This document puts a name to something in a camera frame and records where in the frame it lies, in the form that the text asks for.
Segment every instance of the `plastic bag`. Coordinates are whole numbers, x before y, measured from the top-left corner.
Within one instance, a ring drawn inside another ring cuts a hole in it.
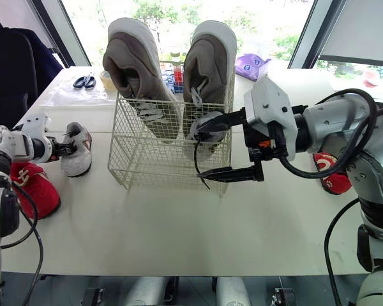
[[[63,79],[49,92],[48,97],[40,104],[43,106],[94,106],[115,105],[117,91],[106,90],[99,77],[99,71],[94,69],[96,85],[92,89],[74,88],[74,82],[89,72],[71,67],[63,73]]]

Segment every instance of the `black chair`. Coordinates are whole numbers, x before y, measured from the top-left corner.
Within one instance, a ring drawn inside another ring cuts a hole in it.
[[[11,129],[61,69],[33,31],[0,24],[0,124]]]

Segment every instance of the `red shoe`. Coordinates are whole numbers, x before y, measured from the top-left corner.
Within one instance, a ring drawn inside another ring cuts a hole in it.
[[[332,167],[337,159],[329,153],[320,152],[313,155],[313,161],[318,171],[324,171]],[[321,178],[320,182],[327,192],[335,195],[345,193],[352,187],[347,174],[340,172]]]
[[[37,206],[38,218],[47,217],[61,205],[58,192],[51,184],[43,168],[32,163],[13,163],[10,172],[11,180],[21,187],[33,199]],[[28,218],[34,218],[30,202],[15,190],[21,207]]]

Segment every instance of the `floor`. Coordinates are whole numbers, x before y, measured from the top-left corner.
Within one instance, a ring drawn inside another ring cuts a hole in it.
[[[354,302],[366,275],[337,276],[342,304]],[[25,273],[3,273],[3,306],[21,305],[33,276]],[[86,288],[105,288],[101,306],[118,306],[137,277],[88,277],[57,275],[40,280],[29,306],[79,306]],[[269,306],[274,288],[292,288],[297,306],[332,306],[333,297],[326,275],[301,277],[244,277],[253,306]],[[210,277],[180,277],[176,305],[215,306]]]

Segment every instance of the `purple bag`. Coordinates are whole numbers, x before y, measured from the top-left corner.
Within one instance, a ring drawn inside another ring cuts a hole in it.
[[[236,73],[249,80],[257,81],[258,77],[267,73],[267,63],[255,54],[244,54],[236,61]]]

